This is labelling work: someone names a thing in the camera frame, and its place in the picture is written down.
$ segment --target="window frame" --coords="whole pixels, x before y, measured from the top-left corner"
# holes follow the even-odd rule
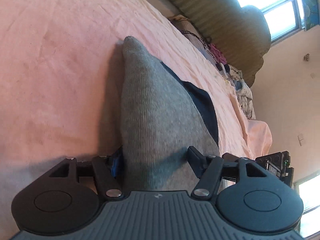
[[[303,179],[297,180],[296,182],[293,183],[294,190],[297,191],[298,195],[300,195],[300,194],[299,194],[299,185],[301,185],[301,184],[304,183],[304,182],[307,182],[308,180],[311,180],[311,179],[315,178],[315,177],[318,176],[318,175],[320,175],[320,170],[312,173],[311,175],[309,175],[309,176],[307,176],[307,177],[305,177],[305,178],[303,178]],[[317,208],[320,208],[320,204],[319,204],[318,206],[315,206],[315,207],[312,207],[312,208],[309,208],[309,209],[305,210],[302,215],[307,214],[307,213],[309,213],[309,212],[311,212],[311,211],[313,211],[313,210],[315,210],[315,209],[317,209]],[[299,225],[298,225],[298,232],[300,232],[300,226],[301,226],[301,225],[300,225],[300,223],[299,223]],[[312,234],[311,236],[305,237],[305,239],[306,239],[306,240],[309,240],[309,239],[312,239],[312,238],[314,238],[314,237],[316,237],[316,236],[320,236],[320,231]]]
[[[285,3],[288,3],[288,2],[292,2],[292,7],[293,7],[293,11],[294,11],[294,17],[295,17],[295,20],[296,20],[296,27],[291,29],[291,30],[288,30],[287,32],[283,33],[282,35],[276,37],[275,39],[271,40],[271,46],[283,41],[284,39],[298,33],[299,31],[301,31],[302,29],[304,29],[304,23],[301,21],[301,18],[300,18],[300,12],[299,12],[299,6],[298,6],[298,0],[280,0],[280,1],[277,1],[265,8],[262,8],[261,9],[261,12],[263,13],[263,15],[265,15],[266,13],[278,8],[279,6],[282,6],[284,5]]]

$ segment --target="clothing pile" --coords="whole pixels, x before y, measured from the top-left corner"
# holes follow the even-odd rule
[[[248,85],[242,78],[242,71],[237,70],[231,65],[225,65],[226,71],[228,71],[228,80],[235,88],[239,104],[244,112],[245,116],[250,120],[255,120],[256,115],[253,109],[252,92]]]
[[[210,37],[203,39],[194,28],[189,18],[183,15],[169,17],[171,23],[202,53],[202,55],[216,66],[217,70],[235,88],[239,104],[248,119],[255,120],[252,93],[242,78],[241,70],[228,65],[223,53],[212,43]]]

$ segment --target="wrinkled fabric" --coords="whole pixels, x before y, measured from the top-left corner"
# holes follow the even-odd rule
[[[218,62],[225,65],[227,63],[227,60],[224,57],[223,53],[220,50],[218,50],[217,47],[212,43],[210,43],[208,46],[212,54],[217,58]]]
[[[25,186],[66,156],[88,160],[121,146],[129,35],[208,92],[220,155],[268,153],[267,124],[245,118],[233,87],[146,0],[0,0],[0,15],[0,239],[18,230],[10,205]]]
[[[169,21],[177,21],[177,22],[180,22],[180,21],[188,21],[188,22],[190,22],[190,19],[189,19],[189,18],[184,17],[184,16],[181,15],[181,14],[168,17],[168,20],[169,20]]]
[[[243,79],[240,79],[239,82],[242,85],[242,88],[237,90],[237,98],[242,110],[245,112],[247,117],[251,120],[256,119],[256,115],[253,109],[252,103],[252,92],[248,85],[244,82]]]
[[[232,80],[240,80],[242,79],[242,71],[237,70],[235,67],[229,65],[230,71],[229,75],[232,78]]]

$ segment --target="window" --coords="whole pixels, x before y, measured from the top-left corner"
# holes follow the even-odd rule
[[[300,234],[312,238],[320,234],[320,172],[298,181],[295,189],[303,201],[303,215],[300,220]]]
[[[279,41],[304,27],[301,0],[238,0],[240,6],[259,8],[268,23],[271,42]]]

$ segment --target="electronic device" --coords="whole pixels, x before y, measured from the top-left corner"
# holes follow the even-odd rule
[[[124,195],[115,178],[121,149],[91,162],[65,159],[15,196],[12,215],[20,232],[12,239],[303,239],[294,231],[303,212],[297,193],[253,160],[224,157],[188,148],[199,178],[191,195]],[[97,194],[79,183],[81,176],[94,178]],[[218,194],[222,179],[236,183]]]
[[[278,152],[256,158],[262,168],[275,174],[281,181],[292,186],[294,168],[290,167],[289,152]]]

